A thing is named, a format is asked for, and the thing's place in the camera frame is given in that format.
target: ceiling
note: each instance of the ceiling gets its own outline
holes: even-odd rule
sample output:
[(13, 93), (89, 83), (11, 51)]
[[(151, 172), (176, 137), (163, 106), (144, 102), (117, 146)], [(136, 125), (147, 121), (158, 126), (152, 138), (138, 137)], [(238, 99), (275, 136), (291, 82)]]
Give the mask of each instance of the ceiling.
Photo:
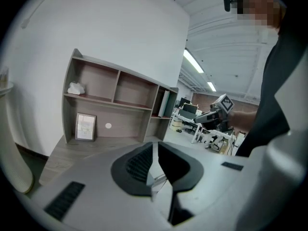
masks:
[[(199, 74), (183, 58), (179, 81), (193, 92), (258, 104), (263, 69), (276, 44), (276, 31), (244, 26), (225, 12), (223, 0), (174, 0), (189, 15), (186, 47), (203, 68)], [(207, 82), (217, 90), (213, 92)]]

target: picture frame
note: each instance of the picture frame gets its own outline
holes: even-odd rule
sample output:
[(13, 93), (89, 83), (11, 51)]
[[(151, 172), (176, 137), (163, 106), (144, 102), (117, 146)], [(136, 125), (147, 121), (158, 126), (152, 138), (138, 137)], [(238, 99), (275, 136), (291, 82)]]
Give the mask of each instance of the picture frame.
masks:
[(94, 141), (95, 115), (77, 113), (75, 139), (79, 141)]

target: black shirt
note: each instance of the black shirt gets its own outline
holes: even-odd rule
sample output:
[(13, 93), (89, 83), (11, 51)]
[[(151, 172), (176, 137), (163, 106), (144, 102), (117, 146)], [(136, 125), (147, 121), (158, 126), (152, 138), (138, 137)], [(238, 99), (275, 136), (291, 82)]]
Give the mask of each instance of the black shirt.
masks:
[(286, 11), (278, 41), (265, 63), (255, 122), (238, 149), (237, 156), (249, 156), (255, 147), (266, 145), (289, 130), (274, 95), (296, 68), (307, 46), (308, 29), (305, 17), (288, 9)]

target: ceiling light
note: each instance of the ceiling light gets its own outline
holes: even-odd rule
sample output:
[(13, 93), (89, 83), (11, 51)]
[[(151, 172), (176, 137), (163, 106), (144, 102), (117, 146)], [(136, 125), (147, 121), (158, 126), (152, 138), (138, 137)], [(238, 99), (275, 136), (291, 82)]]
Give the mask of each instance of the ceiling light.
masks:
[(208, 85), (210, 86), (210, 88), (212, 89), (212, 91), (216, 91), (214, 85), (212, 82), (208, 82)]
[(186, 57), (186, 59), (194, 66), (195, 69), (197, 69), (197, 71), (199, 73), (204, 73), (204, 71), (202, 70), (202, 68), (200, 67), (200, 65), (197, 63), (197, 61), (194, 59), (194, 57), (189, 53), (188, 50), (184, 50), (184, 56)]

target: white wall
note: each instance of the white wall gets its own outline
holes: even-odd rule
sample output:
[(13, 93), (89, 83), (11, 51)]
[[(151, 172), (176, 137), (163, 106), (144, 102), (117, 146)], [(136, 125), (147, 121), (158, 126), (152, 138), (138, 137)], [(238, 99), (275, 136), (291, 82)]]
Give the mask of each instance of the white wall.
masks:
[(178, 92), (178, 96), (177, 96), (177, 100), (181, 100), (181, 98), (187, 98), (188, 100), (192, 100), (193, 98), (193, 92), (187, 88), (186, 86), (184, 86), (181, 82), (177, 82), (177, 87), (179, 88), (179, 92)]
[(15, 89), (8, 108), (16, 143), (50, 155), (63, 135), (61, 95), (74, 48), (175, 86), (189, 17), (173, 0), (32, 0), (2, 47)]

